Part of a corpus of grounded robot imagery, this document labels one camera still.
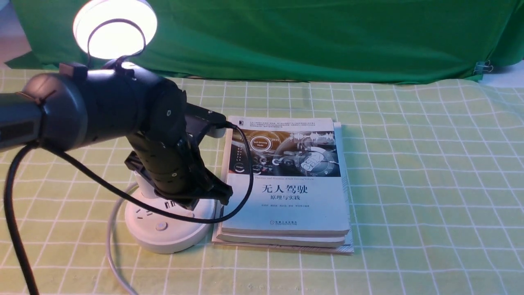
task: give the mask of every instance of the robotic arm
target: robotic arm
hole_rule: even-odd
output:
[[[225,116],[187,103],[171,80],[128,62],[101,70],[62,64],[20,92],[0,94],[0,151],[29,142],[68,151],[124,136],[134,150],[127,167],[186,209],[203,198],[227,205],[233,193],[204,166],[198,148],[226,127]]]

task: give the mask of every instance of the book stack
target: book stack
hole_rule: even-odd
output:
[[[234,217],[214,226],[212,242],[352,254],[341,125],[329,118],[231,116],[229,121],[248,139],[253,190]],[[234,210],[249,185],[246,148],[238,131],[226,133],[221,177],[233,196],[227,206],[217,207],[215,217]]]

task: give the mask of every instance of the lamp shade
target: lamp shade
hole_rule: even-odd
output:
[[[156,14],[145,0],[91,0],[80,9],[73,22],[73,34],[78,46],[87,52],[91,33],[112,19],[125,19],[136,24],[144,33],[146,44],[151,42],[157,30]],[[89,53],[101,59],[132,55],[143,47],[140,31],[122,22],[100,27],[89,41]]]

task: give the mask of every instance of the green cloth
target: green cloth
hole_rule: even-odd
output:
[[[13,0],[38,63],[8,64],[86,62],[72,33],[85,2]],[[524,57],[524,0],[149,2],[157,34],[134,61],[167,76],[427,83]]]

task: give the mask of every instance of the table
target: table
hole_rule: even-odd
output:
[[[18,91],[36,73],[1,70],[0,91]],[[190,102],[226,115],[340,121],[355,254],[215,246],[208,237],[155,255],[134,243],[120,214],[117,263],[140,294],[522,294],[524,88],[174,81]],[[223,145],[201,144],[217,175]],[[133,181],[129,152],[118,139],[70,154],[124,188]],[[2,185],[14,154],[0,154]],[[124,293],[104,254],[115,200],[45,151],[22,164],[15,210],[42,293]],[[0,294],[24,291],[2,225]]]

